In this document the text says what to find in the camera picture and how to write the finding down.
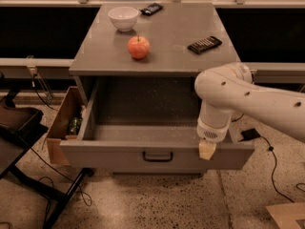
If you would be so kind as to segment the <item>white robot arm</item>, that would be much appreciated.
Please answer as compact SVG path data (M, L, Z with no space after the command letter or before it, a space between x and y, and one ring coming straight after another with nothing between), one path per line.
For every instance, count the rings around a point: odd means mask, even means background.
M196 77L194 89L201 99L196 131L202 159L212 158L235 112L305 141L305 94L257 86L251 70L243 63L203 71Z

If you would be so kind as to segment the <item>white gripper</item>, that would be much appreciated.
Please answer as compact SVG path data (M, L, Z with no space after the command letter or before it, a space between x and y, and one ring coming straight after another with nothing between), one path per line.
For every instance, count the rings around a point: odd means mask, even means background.
M210 160L214 155L216 144L223 141L229 130L230 123L227 122L224 127L213 127L201 119L197 120L197 134L200 138L199 141L199 157L201 159Z

